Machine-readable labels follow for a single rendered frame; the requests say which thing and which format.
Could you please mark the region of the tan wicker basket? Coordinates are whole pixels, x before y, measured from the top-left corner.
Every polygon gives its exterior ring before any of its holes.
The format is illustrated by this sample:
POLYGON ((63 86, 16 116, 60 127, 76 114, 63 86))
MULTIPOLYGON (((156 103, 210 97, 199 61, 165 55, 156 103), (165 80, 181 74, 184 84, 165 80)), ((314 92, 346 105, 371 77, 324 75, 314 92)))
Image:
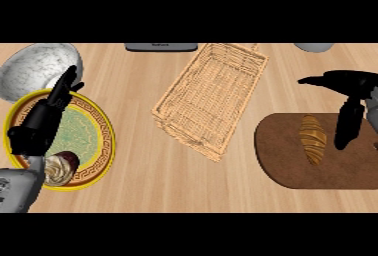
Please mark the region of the tan wicker basket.
POLYGON ((236 43, 205 43, 151 108, 156 126, 218 162, 268 57, 236 43))

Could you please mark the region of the yellow rimmed patterned plate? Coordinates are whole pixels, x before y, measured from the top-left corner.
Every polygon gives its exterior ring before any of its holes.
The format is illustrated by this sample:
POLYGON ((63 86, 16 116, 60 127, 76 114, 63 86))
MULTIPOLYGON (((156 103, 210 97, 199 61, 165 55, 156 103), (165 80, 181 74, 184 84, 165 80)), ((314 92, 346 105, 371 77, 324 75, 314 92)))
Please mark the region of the yellow rimmed patterned plate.
MULTIPOLYGON (((36 101, 47 98, 51 89, 33 91, 13 104, 2 123, 2 146, 13 167, 26 168, 27 161, 10 154, 10 142, 5 132, 20 125, 36 101)), ((114 134, 109 119, 94 104, 81 94, 70 92, 72 99, 60 120, 57 134, 45 157, 60 151, 70 151, 79 159, 79 166, 70 181, 61 186, 42 185, 55 191, 73 191, 92 185, 106 174, 114 157, 114 134)))

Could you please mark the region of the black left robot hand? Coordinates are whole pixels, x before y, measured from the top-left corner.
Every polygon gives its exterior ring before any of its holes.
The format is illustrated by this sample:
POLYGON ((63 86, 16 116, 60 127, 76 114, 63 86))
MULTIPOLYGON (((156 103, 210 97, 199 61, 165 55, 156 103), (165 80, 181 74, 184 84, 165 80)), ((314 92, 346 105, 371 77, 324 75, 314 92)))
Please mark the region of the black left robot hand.
POLYGON ((13 155, 42 156, 51 146, 58 129, 61 113, 83 83, 73 84, 76 66, 63 72, 45 99, 39 99, 18 126, 7 131, 13 155))

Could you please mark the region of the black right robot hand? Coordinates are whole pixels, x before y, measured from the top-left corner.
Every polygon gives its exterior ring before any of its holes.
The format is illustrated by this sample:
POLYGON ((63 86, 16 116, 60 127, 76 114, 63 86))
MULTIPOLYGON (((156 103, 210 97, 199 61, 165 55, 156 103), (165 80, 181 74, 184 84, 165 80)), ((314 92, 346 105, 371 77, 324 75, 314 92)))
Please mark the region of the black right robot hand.
POLYGON ((354 70, 330 70, 321 76, 309 76, 298 80, 299 84, 324 87, 346 96, 339 108, 333 145, 342 150, 358 136, 364 106, 361 100, 371 99, 378 88, 378 73, 354 70))

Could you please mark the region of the pale grey round object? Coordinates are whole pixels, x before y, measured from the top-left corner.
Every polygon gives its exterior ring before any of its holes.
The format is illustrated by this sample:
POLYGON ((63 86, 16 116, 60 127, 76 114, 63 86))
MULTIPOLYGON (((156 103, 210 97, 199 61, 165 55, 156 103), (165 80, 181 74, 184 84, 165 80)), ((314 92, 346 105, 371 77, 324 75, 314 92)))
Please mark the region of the pale grey round object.
POLYGON ((305 52, 321 53, 332 48, 333 44, 332 43, 295 43, 295 46, 305 52))

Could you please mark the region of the white marble bowl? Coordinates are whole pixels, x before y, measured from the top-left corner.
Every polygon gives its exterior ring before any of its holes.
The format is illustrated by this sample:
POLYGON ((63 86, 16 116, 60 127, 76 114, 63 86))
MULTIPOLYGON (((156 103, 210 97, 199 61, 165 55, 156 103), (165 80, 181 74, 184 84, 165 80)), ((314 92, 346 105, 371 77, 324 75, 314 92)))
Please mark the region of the white marble bowl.
POLYGON ((21 48, 0 66, 0 98, 14 103, 32 91, 51 88, 72 65, 78 83, 83 67, 70 43, 33 43, 21 48))

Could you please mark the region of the golden brown croissant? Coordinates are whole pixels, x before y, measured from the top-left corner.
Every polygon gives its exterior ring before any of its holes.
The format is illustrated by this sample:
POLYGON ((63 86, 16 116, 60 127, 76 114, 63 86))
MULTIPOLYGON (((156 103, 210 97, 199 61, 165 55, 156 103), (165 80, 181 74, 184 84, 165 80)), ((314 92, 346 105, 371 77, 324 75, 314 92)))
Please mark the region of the golden brown croissant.
POLYGON ((327 137, 320 122, 311 114, 302 116, 298 134, 306 160, 311 165, 318 165, 324 155, 327 137))

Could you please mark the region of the brown and white cupcake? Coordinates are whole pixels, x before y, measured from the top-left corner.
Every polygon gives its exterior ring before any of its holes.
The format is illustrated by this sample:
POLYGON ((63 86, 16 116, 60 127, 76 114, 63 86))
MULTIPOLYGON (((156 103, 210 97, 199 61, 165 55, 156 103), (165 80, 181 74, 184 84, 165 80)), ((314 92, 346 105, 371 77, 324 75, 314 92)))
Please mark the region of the brown and white cupcake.
POLYGON ((61 151, 45 158, 44 184, 63 186, 69 183, 79 166, 79 159, 73 152, 61 151))

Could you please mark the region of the brown wooden cutting board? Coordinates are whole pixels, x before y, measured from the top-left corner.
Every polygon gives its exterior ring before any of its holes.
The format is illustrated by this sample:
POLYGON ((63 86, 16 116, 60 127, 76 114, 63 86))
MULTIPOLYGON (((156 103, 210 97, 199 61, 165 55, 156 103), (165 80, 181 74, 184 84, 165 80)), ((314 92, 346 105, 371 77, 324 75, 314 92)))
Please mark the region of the brown wooden cutting board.
POLYGON ((274 113, 258 123, 253 133, 255 155, 271 180, 292 189, 378 190, 378 133, 365 120, 358 137, 343 150, 333 146, 336 113, 314 113, 326 134, 324 155, 311 165, 299 142, 303 113, 274 113))

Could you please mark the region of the dark grey appliance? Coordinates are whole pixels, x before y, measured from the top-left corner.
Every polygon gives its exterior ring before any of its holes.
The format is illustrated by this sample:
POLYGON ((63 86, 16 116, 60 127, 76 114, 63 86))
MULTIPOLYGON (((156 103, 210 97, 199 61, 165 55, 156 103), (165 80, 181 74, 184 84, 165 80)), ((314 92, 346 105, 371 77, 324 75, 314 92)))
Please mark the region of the dark grey appliance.
POLYGON ((196 43, 125 43, 125 49, 134 52, 190 52, 196 43))

